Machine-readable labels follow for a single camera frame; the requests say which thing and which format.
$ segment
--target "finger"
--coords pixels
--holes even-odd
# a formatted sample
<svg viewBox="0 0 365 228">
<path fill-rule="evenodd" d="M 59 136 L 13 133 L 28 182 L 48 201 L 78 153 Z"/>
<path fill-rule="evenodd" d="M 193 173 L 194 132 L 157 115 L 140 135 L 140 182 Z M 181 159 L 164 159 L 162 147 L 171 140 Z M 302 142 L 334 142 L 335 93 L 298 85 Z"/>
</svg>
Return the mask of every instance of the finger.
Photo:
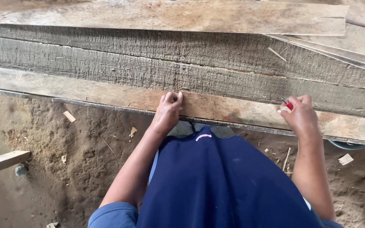
<svg viewBox="0 0 365 228">
<path fill-rule="evenodd" d="M 287 101 L 290 102 L 292 105 L 298 105 L 301 104 L 301 101 L 298 100 L 298 98 L 296 96 L 290 96 L 287 98 Z"/>
<path fill-rule="evenodd" d="M 183 103 L 183 93 L 179 92 L 177 100 L 174 102 L 173 106 L 180 107 L 182 103 Z"/>
<path fill-rule="evenodd" d="M 312 104 L 312 97 L 309 94 L 299 96 L 298 100 L 304 104 Z"/>
<path fill-rule="evenodd" d="M 287 118 L 287 116 L 290 114 L 289 112 L 285 110 L 277 110 L 277 113 L 284 118 L 284 120 Z"/>
<path fill-rule="evenodd" d="M 177 95 L 173 92 L 168 92 L 166 95 L 165 95 L 165 102 L 167 103 L 170 103 L 172 104 L 174 99 L 177 98 Z"/>
</svg>

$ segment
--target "small wooden block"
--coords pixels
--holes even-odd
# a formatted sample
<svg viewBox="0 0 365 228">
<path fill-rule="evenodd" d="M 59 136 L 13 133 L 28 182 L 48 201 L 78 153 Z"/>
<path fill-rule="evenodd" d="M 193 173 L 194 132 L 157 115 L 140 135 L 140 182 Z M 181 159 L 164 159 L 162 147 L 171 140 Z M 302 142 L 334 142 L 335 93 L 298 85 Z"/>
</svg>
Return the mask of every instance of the small wooden block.
<svg viewBox="0 0 365 228">
<path fill-rule="evenodd" d="M 342 165 L 345 165 L 345 164 L 348 164 L 350 163 L 351 161 L 353 161 L 354 159 L 352 158 L 352 156 L 350 156 L 350 154 L 346 154 L 345 156 L 339 158 L 339 162 L 342 164 Z"/>
<path fill-rule="evenodd" d="M 27 161 L 29 158 L 30 151 L 13 151 L 0 155 L 0 170 Z"/>
<path fill-rule="evenodd" d="M 66 117 L 67 117 L 67 119 L 68 119 L 70 122 L 74 122 L 74 121 L 75 121 L 75 118 L 73 117 L 73 115 L 71 115 L 71 113 L 70 113 L 70 112 L 65 111 L 65 112 L 63 112 L 63 114 L 64 114 L 64 116 L 66 116 Z"/>
</svg>

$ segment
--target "left hand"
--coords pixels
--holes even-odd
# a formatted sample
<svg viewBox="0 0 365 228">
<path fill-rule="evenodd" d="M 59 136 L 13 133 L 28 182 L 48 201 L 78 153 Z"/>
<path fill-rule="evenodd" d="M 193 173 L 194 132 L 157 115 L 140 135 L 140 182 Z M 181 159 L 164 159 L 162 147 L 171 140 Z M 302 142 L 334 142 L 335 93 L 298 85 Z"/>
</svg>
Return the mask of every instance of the left hand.
<svg viewBox="0 0 365 228">
<path fill-rule="evenodd" d="M 178 123 L 182 102 L 183 94 L 181 92 L 178 95 L 168 92 L 165 96 L 161 96 L 159 106 L 149 129 L 154 131 L 154 133 L 160 134 L 161 137 L 167 136 Z"/>
</svg>

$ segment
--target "navy blue shirt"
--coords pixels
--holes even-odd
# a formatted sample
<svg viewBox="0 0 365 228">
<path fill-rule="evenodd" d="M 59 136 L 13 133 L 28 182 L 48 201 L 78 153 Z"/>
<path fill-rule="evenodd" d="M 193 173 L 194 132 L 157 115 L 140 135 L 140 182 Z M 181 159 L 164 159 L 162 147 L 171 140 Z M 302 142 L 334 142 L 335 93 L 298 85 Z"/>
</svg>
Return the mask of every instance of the navy blue shirt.
<svg viewBox="0 0 365 228">
<path fill-rule="evenodd" d="M 317 217 L 290 178 L 240 136 L 217 138 L 208 127 L 168 136 L 140 213 L 125 202 L 93 213 L 89 228 L 342 227 Z"/>
</svg>

